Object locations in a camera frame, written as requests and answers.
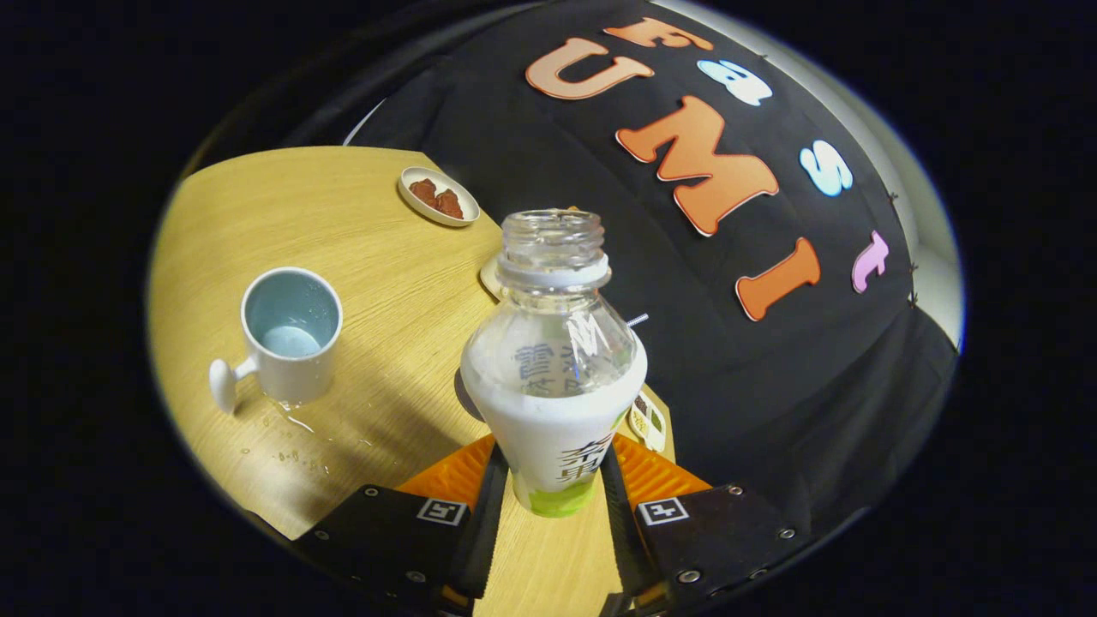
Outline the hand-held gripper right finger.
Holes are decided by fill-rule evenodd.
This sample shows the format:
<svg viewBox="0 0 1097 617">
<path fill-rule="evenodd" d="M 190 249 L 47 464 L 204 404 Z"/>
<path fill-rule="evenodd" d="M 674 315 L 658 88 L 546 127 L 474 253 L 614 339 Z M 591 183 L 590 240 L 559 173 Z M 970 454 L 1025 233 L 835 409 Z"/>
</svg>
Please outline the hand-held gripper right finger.
<svg viewBox="0 0 1097 617">
<path fill-rule="evenodd" d="M 711 487 L 617 434 L 601 464 L 624 616 L 693 616 L 806 553 L 812 536 L 756 489 Z"/>
</svg>

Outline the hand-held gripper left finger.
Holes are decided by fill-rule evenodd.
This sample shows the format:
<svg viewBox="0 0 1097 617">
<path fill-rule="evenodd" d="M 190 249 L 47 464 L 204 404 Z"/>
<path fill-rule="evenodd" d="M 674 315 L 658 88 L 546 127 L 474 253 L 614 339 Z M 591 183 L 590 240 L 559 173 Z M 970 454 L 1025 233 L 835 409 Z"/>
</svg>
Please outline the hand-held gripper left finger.
<svg viewBox="0 0 1097 617">
<path fill-rule="evenodd" d="M 489 584 L 507 476 L 489 434 L 399 487 L 358 487 L 297 538 L 297 553 L 381 616 L 471 616 Z"/>
</svg>

